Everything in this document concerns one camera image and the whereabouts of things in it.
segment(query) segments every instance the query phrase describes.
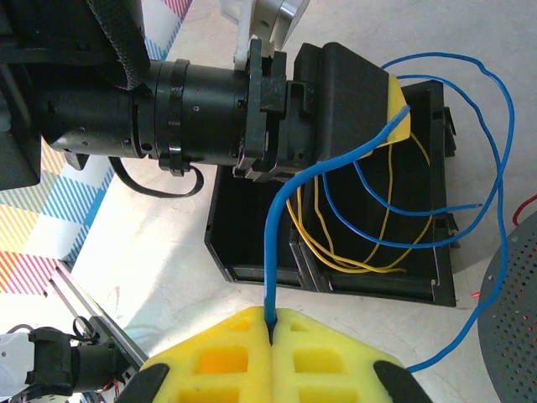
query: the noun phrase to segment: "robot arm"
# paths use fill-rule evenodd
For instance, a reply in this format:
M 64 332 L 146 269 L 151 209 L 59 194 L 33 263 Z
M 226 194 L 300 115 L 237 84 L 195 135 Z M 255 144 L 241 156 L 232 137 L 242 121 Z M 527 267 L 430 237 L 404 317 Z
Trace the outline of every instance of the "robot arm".
M 252 16 L 267 19 L 255 25 L 259 36 L 283 44 L 289 13 L 303 7 L 259 3 L 278 2 L 257 2 Z M 286 54 L 264 57 L 259 39 L 242 70 L 149 61 L 142 27 L 139 0 L 3 2 L 0 165 L 13 174 L 0 178 L 0 190 L 39 182 L 41 136 L 77 169 L 91 154 L 148 156 L 172 175 L 201 163 L 286 181 L 356 148 L 389 120 L 388 73 L 339 44 L 304 44 L 289 81 Z
M 97 318 L 91 321 L 96 324 Z M 73 393 L 100 390 L 115 379 L 125 381 L 128 357 L 106 332 L 93 331 L 83 341 L 76 338 L 76 346 L 71 345 L 73 338 L 52 327 L 0 335 L 0 395 L 12 396 L 12 402 L 43 397 L 63 402 Z

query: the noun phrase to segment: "red wire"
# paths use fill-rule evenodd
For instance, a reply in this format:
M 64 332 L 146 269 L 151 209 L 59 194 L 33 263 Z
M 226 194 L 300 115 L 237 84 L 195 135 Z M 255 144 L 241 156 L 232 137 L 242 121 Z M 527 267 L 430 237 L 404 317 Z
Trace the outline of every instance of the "red wire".
M 517 208 L 517 211 L 514 212 L 513 215 L 513 224 L 518 226 L 519 225 L 519 215 L 520 213 L 531 203 L 535 202 L 537 200 L 537 195 L 534 195 L 530 197 L 528 200 L 526 200 L 524 203 L 522 203 L 519 208 Z
M 99 392 L 99 395 L 97 395 L 97 401 L 101 401 L 102 394 L 103 394 L 104 392 L 108 392 L 108 391 L 112 388 L 113 385 L 114 385 L 114 381 L 110 381 L 110 382 L 108 382 L 108 383 L 104 386 L 104 388 L 102 388 L 102 390 Z

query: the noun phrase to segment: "yellow foam piece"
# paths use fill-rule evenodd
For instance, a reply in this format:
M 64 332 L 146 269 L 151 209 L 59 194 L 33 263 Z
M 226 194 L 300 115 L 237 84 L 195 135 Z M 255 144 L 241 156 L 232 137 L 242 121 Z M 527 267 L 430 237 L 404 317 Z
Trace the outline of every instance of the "yellow foam piece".
M 263 308 L 249 308 L 149 359 L 169 373 L 153 403 L 270 403 Z
M 393 74 L 388 76 L 388 110 L 386 113 L 386 122 L 392 120 L 395 115 L 406 105 L 406 100 L 404 99 L 403 90 L 399 85 L 399 80 Z M 392 133 L 388 136 L 386 141 L 380 144 L 378 147 L 384 147 L 388 144 L 398 143 L 399 141 L 404 141 L 410 138 L 410 114 L 403 119 L 397 128 L 394 129 Z M 366 158 L 371 153 L 365 154 L 362 158 Z
M 290 309 L 273 345 L 263 308 L 248 308 L 149 359 L 167 364 L 153 403 L 389 403 L 374 372 L 394 357 Z
M 290 309 L 278 309 L 273 397 L 283 403 L 392 403 L 373 369 L 389 354 Z

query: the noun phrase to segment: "black storage tray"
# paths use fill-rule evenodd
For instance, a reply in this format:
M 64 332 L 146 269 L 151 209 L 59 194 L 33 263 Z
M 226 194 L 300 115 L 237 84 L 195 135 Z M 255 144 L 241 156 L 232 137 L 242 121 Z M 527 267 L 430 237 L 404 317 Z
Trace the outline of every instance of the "black storage tray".
M 205 243 L 228 281 L 263 283 L 263 231 L 270 203 L 282 186 L 233 177 L 219 167 L 206 227 Z M 291 217 L 284 211 L 278 231 L 278 285 L 316 290 L 289 247 Z
M 444 107 L 443 86 L 427 81 L 404 89 L 411 106 L 412 131 L 430 156 L 430 167 L 412 140 L 394 145 L 394 189 L 392 204 L 404 210 L 427 211 L 446 205 L 444 158 L 452 156 L 455 145 L 449 110 Z M 370 186 L 382 197 L 388 194 L 388 148 L 379 149 L 360 161 Z M 363 188 L 349 165 L 328 174 L 331 194 L 340 212 L 356 227 L 377 237 L 385 209 Z M 207 224 L 206 244 L 229 281 L 263 282 L 263 229 L 270 203 L 279 183 L 252 183 L 234 179 L 230 168 L 219 168 Z M 305 225 L 310 234 L 326 244 L 312 208 L 313 186 L 304 188 Z M 327 206 L 324 191 L 321 210 L 336 245 L 336 252 L 364 260 L 373 243 L 358 237 L 341 224 Z M 384 239 L 412 243 L 421 233 L 427 217 L 406 217 L 390 213 Z M 455 223 L 450 214 L 436 216 L 423 242 L 447 239 Z M 405 249 L 381 246 L 369 262 L 384 266 Z M 406 274 L 349 275 L 322 264 L 313 256 L 294 227 L 287 212 L 279 226 L 278 284 L 304 290 L 422 301 L 455 305 L 449 247 L 413 250 L 398 267 Z

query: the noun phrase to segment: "gray plate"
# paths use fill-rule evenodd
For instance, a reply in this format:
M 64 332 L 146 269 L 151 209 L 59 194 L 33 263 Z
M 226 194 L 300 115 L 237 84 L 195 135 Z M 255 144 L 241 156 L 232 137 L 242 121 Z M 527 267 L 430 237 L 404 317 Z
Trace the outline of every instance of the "gray plate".
M 537 213 L 509 236 L 508 273 L 498 299 L 477 321 L 487 371 L 502 402 L 537 403 Z M 496 252 L 481 286 L 491 294 L 500 269 Z

